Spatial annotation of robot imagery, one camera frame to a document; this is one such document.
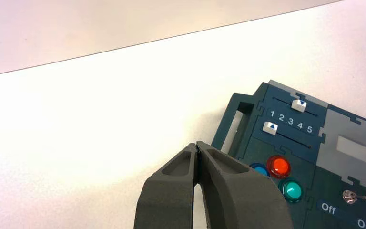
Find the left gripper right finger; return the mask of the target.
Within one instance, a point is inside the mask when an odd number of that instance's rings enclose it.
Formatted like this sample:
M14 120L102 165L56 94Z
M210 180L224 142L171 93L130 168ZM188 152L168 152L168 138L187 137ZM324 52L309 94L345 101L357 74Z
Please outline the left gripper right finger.
M196 145L207 228L294 227L287 202L271 178L203 141Z

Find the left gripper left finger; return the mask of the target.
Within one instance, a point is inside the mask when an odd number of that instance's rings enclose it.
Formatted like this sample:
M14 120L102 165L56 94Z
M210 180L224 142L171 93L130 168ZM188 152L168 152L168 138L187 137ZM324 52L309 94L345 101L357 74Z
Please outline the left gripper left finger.
M189 143L148 177L137 201L135 229L191 229L198 149Z

